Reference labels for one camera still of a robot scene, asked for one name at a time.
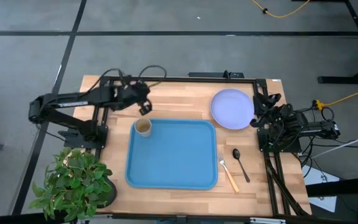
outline black spoon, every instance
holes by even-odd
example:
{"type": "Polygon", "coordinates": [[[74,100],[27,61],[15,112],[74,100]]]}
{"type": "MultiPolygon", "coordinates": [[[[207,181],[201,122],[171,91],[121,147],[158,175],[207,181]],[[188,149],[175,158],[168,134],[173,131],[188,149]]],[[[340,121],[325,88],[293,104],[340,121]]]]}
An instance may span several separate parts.
{"type": "Polygon", "coordinates": [[[239,161],[241,169],[242,169],[242,172],[244,173],[244,177],[246,177],[246,181],[247,181],[247,183],[249,183],[250,179],[249,179],[246,171],[242,167],[242,164],[241,164],[241,161],[240,161],[240,151],[238,149],[233,149],[233,157],[239,161]]]}

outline fork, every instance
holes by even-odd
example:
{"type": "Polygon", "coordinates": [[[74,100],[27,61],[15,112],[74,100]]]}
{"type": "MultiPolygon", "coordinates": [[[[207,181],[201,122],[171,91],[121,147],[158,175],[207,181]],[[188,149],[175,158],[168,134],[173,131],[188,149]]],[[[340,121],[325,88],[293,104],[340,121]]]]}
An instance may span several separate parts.
{"type": "Polygon", "coordinates": [[[237,187],[237,184],[235,183],[233,177],[231,176],[229,170],[226,167],[226,164],[224,163],[223,155],[221,153],[218,154],[219,163],[224,167],[224,170],[226,171],[227,176],[229,177],[230,183],[236,193],[240,192],[239,188],[237,187]]]}

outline gray floor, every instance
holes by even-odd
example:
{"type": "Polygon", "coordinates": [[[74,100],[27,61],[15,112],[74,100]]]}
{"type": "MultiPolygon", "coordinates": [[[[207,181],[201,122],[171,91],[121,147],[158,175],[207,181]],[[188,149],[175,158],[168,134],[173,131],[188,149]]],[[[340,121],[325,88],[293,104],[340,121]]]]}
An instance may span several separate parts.
{"type": "MultiPolygon", "coordinates": [[[[358,13],[358,1],[351,1],[358,13]]],[[[276,14],[300,5],[262,1],[276,14]]],[[[0,1],[0,30],[71,30],[80,0],[0,1]]],[[[88,1],[80,30],[356,30],[341,3],[311,2],[299,13],[275,19],[251,1],[88,1]]],[[[36,129],[27,120],[28,103],[50,92],[67,37],[0,37],[0,215],[11,211],[36,129]]],[[[295,108],[319,99],[329,103],[358,91],[358,85],[319,85],[320,75],[349,76],[358,72],[358,38],[339,37],[77,37],[60,93],[77,91],[82,76],[99,75],[111,67],[137,74],[150,64],[163,65],[169,76],[188,72],[244,72],[250,78],[281,79],[287,101],[295,108]]],[[[358,137],[358,97],[332,106],[341,129],[340,140],[358,137]]],[[[50,132],[61,127],[50,125],[50,132]]],[[[329,141],[316,143],[331,144],[329,141]]],[[[40,184],[45,166],[62,143],[45,142],[33,180],[40,184]]],[[[314,153],[328,148],[315,147],[314,153]]],[[[349,179],[358,177],[358,149],[343,149],[318,158],[324,171],[349,179]]],[[[24,213],[34,198],[27,195],[24,213]]],[[[354,197],[344,197],[356,209],[354,197]]],[[[335,214],[313,207],[318,217],[355,220],[338,201],[335,214]]]]}

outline purple plate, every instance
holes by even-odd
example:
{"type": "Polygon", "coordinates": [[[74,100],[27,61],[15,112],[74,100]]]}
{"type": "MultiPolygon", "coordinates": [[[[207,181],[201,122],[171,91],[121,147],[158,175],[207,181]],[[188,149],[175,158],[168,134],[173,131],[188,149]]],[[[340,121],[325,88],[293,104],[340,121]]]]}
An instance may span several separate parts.
{"type": "Polygon", "coordinates": [[[240,90],[221,90],[211,100],[211,114],[224,128],[243,129],[254,118],[254,103],[240,90]]]}

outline wooden table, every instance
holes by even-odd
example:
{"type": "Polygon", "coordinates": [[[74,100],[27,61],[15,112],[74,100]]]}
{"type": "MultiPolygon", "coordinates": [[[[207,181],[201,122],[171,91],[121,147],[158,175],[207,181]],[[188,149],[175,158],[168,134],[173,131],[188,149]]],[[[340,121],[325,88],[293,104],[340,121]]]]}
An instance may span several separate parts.
{"type": "MultiPolygon", "coordinates": [[[[86,75],[80,91],[86,91],[98,76],[86,75]]],[[[280,80],[267,80],[268,93],[281,93],[279,104],[285,103],[280,80]]],[[[139,107],[132,105],[122,111],[109,110],[109,126],[106,147],[101,153],[101,162],[112,170],[110,179],[117,187],[117,199],[99,212],[186,214],[271,217],[269,188],[264,158],[259,151],[256,129],[248,126],[243,130],[228,130],[217,124],[209,112],[209,102],[215,93],[225,88],[237,88],[254,95],[251,84],[245,83],[182,83],[163,82],[152,87],[149,98],[153,111],[146,118],[205,119],[216,128],[218,152],[223,153],[227,168],[233,175],[240,192],[236,194],[221,165],[219,178],[210,190],[137,189],[125,180],[125,166],[130,128],[141,117],[139,107]],[[233,157],[232,150],[241,152],[241,162],[251,182],[247,183],[241,167],[233,157]]],[[[92,106],[76,108],[74,117],[87,120],[93,114],[92,106]]],[[[302,208],[311,213],[303,174],[298,160],[290,153],[281,153],[285,183],[302,208]]],[[[283,213],[280,190],[276,196],[279,212],[283,213]]]]}

